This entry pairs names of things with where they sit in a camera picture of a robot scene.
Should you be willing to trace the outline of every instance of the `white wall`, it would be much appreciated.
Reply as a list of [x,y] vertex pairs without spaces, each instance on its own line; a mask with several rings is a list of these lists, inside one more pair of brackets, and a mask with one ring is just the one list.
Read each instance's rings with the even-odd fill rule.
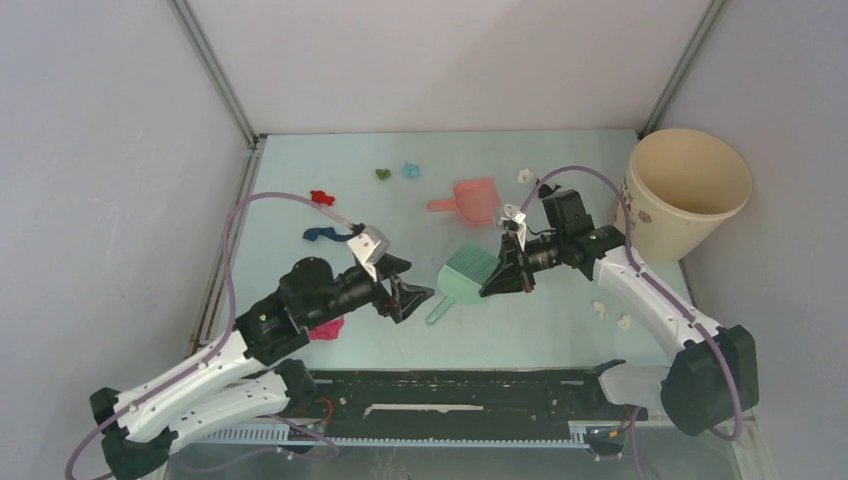
[[2,2],[3,478],[61,478],[89,394],[187,351],[245,150],[167,2]]
[[691,256],[704,309],[757,340],[757,418],[782,478],[845,478],[848,3],[739,0],[664,126],[713,133],[751,166],[738,217]]
[[199,0],[261,133],[641,128],[709,0]]

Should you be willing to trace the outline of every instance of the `green dustpan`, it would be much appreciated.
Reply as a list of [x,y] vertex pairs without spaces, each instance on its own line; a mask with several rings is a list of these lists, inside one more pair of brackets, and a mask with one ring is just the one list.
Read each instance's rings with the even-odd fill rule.
[[482,303],[485,298],[480,296],[480,288],[496,268],[498,257],[479,245],[463,245],[439,270],[436,285],[445,298],[427,315],[424,322],[430,326],[435,325],[456,302]]

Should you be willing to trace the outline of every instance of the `table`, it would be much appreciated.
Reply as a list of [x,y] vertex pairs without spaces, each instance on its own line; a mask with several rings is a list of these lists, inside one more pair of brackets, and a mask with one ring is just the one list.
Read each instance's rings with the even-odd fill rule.
[[[457,181],[493,177],[503,202],[521,204],[530,190],[517,181],[522,168],[542,176],[580,164],[617,183],[637,142],[632,130],[275,135],[265,144],[253,193],[309,197],[310,190],[326,191],[337,199],[334,210],[374,225],[390,239],[390,253],[412,261],[412,269],[402,275],[405,281],[435,287],[439,269],[459,246],[473,241],[497,253],[502,232],[469,229],[453,213],[429,213],[428,201],[450,197]],[[406,162],[420,166],[420,178],[403,177]],[[380,181],[378,168],[391,169],[391,178]],[[600,181],[566,173],[555,183],[580,192],[595,224],[606,223],[613,195]],[[527,213],[530,228],[547,228],[540,201]],[[336,274],[352,266],[343,244],[301,238],[306,228],[330,225],[328,218],[294,202],[254,203],[234,257],[238,312],[273,291],[279,277],[303,257],[326,259]],[[688,298],[678,265],[654,268]],[[576,270],[541,272],[536,281],[531,294],[457,305],[433,327],[424,318],[441,300],[440,293],[400,325],[363,307],[346,315],[337,340],[312,342],[293,357],[310,369],[520,370],[593,366],[612,358],[668,365],[638,319],[634,316],[630,328],[622,328],[617,320],[628,313],[624,306]],[[595,302],[605,305],[608,318],[599,318]],[[226,311],[223,302],[215,322],[218,334]]]

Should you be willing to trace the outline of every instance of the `pink cloth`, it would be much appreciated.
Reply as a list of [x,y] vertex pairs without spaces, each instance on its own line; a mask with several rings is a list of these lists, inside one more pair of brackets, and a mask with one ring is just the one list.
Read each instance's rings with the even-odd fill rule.
[[339,338],[339,332],[341,332],[342,327],[344,326],[344,316],[341,316],[335,320],[330,320],[329,322],[321,325],[320,327],[314,328],[309,331],[309,339],[310,340],[335,340]]

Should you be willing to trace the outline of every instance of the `dark blue cloth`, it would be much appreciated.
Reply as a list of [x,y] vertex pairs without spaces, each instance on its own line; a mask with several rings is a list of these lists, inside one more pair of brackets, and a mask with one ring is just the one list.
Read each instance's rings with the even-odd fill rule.
[[333,227],[315,227],[315,228],[307,228],[303,232],[303,238],[309,240],[310,242],[314,242],[318,240],[318,237],[327,237],[334,242],[346,242],[351,238],[355,237],[355,233],[351,233],[348,235],[342,235],[340,233],[336,233],[336,229]]

